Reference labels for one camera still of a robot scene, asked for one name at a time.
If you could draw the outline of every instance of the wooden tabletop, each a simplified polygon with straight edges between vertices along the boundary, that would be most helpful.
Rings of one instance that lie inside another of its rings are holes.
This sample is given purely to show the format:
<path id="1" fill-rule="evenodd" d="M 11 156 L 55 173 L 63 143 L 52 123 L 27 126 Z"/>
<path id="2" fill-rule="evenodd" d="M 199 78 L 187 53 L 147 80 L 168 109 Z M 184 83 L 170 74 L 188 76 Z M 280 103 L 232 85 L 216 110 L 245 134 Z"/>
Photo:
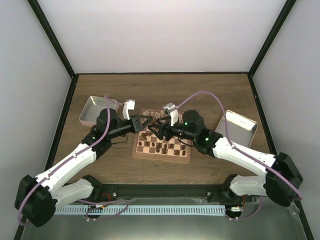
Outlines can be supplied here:
<path id="1" fill-rule="evenodd" d="M 138 114 L 140 108 L 161 109 L 171 102 L 178 105 L 201 90 L 216 94 L 226 110 L 257 121 L 258 129 L 251 148 L 269 153 L 246 74 L 93 74 L 79 76 L 54 164 L 72 152 L 89 133 L 90 128 L 81 125 L 79 116 L 90 96 L 108 94 L 119 102 L 134 99 L 135 110 L 130 113 Z M 209 95 L 199 94 L 180 109 L 197 110 L 212 130 L 222 117 L 220 106 Z M 134 134 L 128 134 L 127 143 L 112 146 L 70 182 L 90 174 L 105 184 L 222 184 L 230 174 L 253 175 L 238 165 L 203 155 L 194 148 L 189 164 L 133 158 L 133 142 Z"/>

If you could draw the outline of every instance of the black frame bar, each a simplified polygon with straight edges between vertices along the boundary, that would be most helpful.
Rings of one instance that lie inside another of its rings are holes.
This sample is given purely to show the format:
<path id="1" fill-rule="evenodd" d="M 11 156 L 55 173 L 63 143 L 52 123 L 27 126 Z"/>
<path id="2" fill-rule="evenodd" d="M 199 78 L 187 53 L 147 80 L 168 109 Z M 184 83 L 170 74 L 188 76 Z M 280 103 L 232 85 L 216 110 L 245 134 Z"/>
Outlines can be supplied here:
<path id="1" fill-rule="evenodd" d="M 61 62 L 63 63 L 65 69 L 67 70 L 69 76 L 71 77 L 71 83 L 69 86 L 69 90 L 66 96 L 66 100 L 64 102 L 64 106 L 62 109 L 62 113 L 58 122 L 58 126 L 54 135 L 54 139 L 52 142 L 52 146 L 49 152 L 49 156 L 45 165 L 45 169 L 47 170 L 48 168 L 50 168 L 53 165 L 54 159 L 55 159 L 55 155 L 57 153 L 57 149 L 58 149 L 58 145 L 60 142 L 60 138 L 62 135 L 62 131 L 64 129 L 64 125 L 66 122 L 66 118 L 69 112 L 69 108 L 71 105 L 71 101 L 76 89 L 76 84 L 79 78 L 80 74 L 75 74 L 69 60 L 67 59 L 67 56 L 65 55 L 55 33 L 53 32 L 44 12 L 42 11 L 39 3 L 37 0 L 27 0 L 28 3 L 30 4 L 32 10 L 34 11 L 37 19 L 39 20 L 43 30 L 45 31 L 45 33 L 47 34 L 52 46 L 54 47 L 56 53 L 58 54 Z M 280 14 L 278 15 L 271 31 L 269 32 L 261 50 L 259 51 L 256 59 L 253 62 L 252 67 L 250 68 L 249 72 L 136 72 L 136 73 L 81 73 L 84 75 L 88 75 L 88 74 L 110 74 L 110 75 L 115 75 L 115 74 L 121 74 L 121 75 L 127 75 L 127 74 L 247 74 L 248 76 L 248 80 L 251 86 L 251 90 L 255 99 L 255 103 L 257 106 L 257 110 L 262 122 L 262 127 L 266 136 L 266 140 L 268 143 L 268 147 L 269 150 L 272 154 L 277 154 L 277 149 L 275 147 L 274 141 L 272 139 L 271 136 L 271 132 L 266 120 L 266 116 L 264 114 L 256 87 L 255 87 L 255 83 L 253 80 L 253 76 L 256 73 L 259 65 L 261 64 L 261 62 L 263 61 L 265 55 L 267 54 L 270 46 L 272 45 L 274 39 L 276 38 L 279 30 L 281 29 L 283 23 L 285 22 L 285 20 L 287 19 L 291 9 L 293 8 L 294 4 L 296 3 L 297 0 L 287 0 L 286 3 L 284 4 Z M 170 185 L 170 184 L 165 184 L 165 185 L 148 185 L 148 184 L 139 184 L 139 185 L 134 185 L 134 184 L 114 184 L 114 185 L 109 185 L 107 186 L 107 188 L 116 188 L 119 196 L 122 197 L 126 197 L 126 198 L 132 198 L 133 196 L 137 197 L 151 197 L 151 196 L 159 196 L 159 194 L 156 194 L 156 192 L 154 191 L 154 188 L 156 188 L 158 190 L 162 191 L 163 193 L 163 197 L 165 196 L 171 196 L 171 197 L 182 197 L 183 193 L 184 195 L 188 195 L 190 197 L 201 197 L 204 198 L 206 197 L 206 193 L 208 193 L 208 191 L 213 191 L 213 192 L 219 192 L 219 189 L 221 189 L 220 185 L 194 185 L 194 184 L 190 184 L 190 185 Z M 307 236 L 308 240 L 313 240 L 314 237 L 312 235 L 311 229 L 309 227 L 306 215 L 304 213 L 303 207 L 301 205 L 300 201 L 295 201 L 296 206 L 299 208 L 300 213 L 299 213 L 299 217 L 301 219 L 301 222 L 303 224 L 303 228 L 304 228 L 304 232 Z M 15 240 L 20 240 L 22 237 L 22 233 L 23 233 L 24 227 L 23 226 L 19 226 L 16 232 L 16 235 L 14 237 Z"/>

